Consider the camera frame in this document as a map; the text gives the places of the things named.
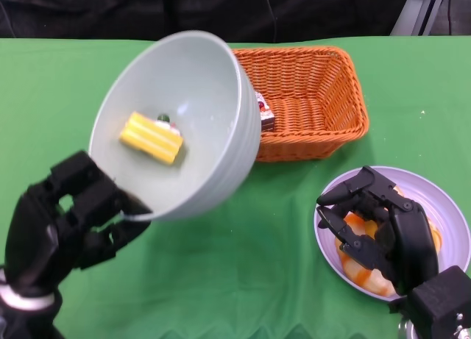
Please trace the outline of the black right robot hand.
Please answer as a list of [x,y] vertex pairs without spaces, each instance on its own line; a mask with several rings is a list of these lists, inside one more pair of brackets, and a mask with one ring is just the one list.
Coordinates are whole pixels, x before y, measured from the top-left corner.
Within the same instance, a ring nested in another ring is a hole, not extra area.
[[[401,196],[395,183],[364,166],[318,197],[319,226],[329,229],[339,249],[368,270],[378,270],[404,296],[439,273],[438,256],[423,207]],[[349,213],[374,221],[375,235],[357,235]]]

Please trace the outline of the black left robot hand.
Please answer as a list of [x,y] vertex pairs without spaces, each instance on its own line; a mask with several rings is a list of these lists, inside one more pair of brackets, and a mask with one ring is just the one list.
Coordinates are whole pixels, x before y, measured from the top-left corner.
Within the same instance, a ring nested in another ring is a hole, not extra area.
[[121,190],[85,151],[51,168],[19,198],[4,258],[7,284],[25,297],[52,293],[75,268],[106,262],[150,223],[110,220],[146,207]]

